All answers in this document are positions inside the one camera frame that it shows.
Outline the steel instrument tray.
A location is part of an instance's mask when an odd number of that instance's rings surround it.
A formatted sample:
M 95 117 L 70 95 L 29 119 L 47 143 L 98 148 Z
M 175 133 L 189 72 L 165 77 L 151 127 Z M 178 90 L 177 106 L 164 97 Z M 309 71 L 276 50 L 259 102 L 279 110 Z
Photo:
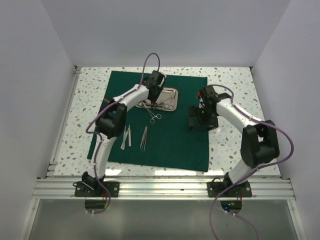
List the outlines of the steel instrument tray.
M 144 100 L 135 106 L 140 109 L 153 109 L 165 112 L 174 112 L 178 107 L 179 92 L 176 88 L 164 87 L 155 103 Z

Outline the steel hemostat clamp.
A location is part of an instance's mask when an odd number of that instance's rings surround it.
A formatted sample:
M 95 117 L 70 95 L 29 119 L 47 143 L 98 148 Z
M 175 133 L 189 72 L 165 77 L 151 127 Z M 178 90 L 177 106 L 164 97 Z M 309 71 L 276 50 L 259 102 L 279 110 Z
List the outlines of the steel hemostat clamp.
M 149 115 L 150 115 L 150 123 L 154 124 L 156 122 L 156 119 L 161 119 L 162 115 L 161 114 L 154 114 L 147 106 L 145 103 L 142 103 L 142 105 L 144 106 L 144 108 L 148 111 Z

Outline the green surgical cloth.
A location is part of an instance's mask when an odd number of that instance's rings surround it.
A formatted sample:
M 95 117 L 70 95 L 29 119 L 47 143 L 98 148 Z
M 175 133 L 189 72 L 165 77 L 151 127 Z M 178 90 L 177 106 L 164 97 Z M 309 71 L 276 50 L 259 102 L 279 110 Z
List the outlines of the green surgical cloth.
M 198 106 L 197 94 L 207 85 L 207 77 L 168 75 L 165 87 L 178 90 L 177 109 L 160 111 L 162 118 L 150 123 L 151 116 L 143 108 L 133 107 L 127 113 L 131 128 L 131 147 L 121 149 L 123 137 L 116 139 L 108 161 L 160 168 L 207 172 L 209 169 L 209 134 L 204 126 L 189 130 L 189 107 Z M 140 145 L 145 127 L 145 151 Z

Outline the pointed steel tweezers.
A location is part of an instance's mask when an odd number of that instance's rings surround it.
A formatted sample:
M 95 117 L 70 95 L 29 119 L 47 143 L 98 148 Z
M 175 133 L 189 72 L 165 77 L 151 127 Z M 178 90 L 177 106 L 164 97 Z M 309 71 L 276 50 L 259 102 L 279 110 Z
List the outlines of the pointed steel tweezers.
M 143 152 L 146 149 L 147 134 L 148 134 L 148 127 L 146 126 L 144 128 L 144 131 L 143 131 L 143 134 L 142 134 L 142 138 L 141 138 L 141 143 L 140 143 L 140 150 L 143 151 Z

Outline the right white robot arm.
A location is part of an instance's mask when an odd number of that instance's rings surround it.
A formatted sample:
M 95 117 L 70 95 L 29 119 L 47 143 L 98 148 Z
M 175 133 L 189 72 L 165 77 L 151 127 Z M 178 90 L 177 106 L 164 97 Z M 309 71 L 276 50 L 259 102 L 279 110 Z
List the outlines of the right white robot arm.
M 259 166 L 270 163 L 280 155 L 277 130 L 271 120 L 254 118 L 233 102 L 233 95 L 217 93 L 213 85 L 203 87 L 197 95 L 199 106 L 188 108 L 189 130 L 196 124 L 208 131 L 217 129 L 218 117 L 226 119 L 241 134 L 240 161 L 224 175 L 222 182 L 212 182 L 211 187 L 227 196 L 235 196 L 244 184 L 244 177 Z

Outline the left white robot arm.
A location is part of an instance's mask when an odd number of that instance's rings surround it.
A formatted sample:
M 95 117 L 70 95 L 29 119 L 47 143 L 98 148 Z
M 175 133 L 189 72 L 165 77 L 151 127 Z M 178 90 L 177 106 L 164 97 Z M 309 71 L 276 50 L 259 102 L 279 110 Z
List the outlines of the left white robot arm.
M 88 134 L 97 136 L 92 169 L 84 172 L 81 181 L 75 184 L 75 196 L 111 196 L 103 180 L 113 144 L 125 130 L 127 112 L 145 100 L 155 103 L 164 88 L 165 81 L 166 75 L 154 70 L 150 76 L 142 77 L 130 90 L 103 100 L 98 115 L 86 129 Z

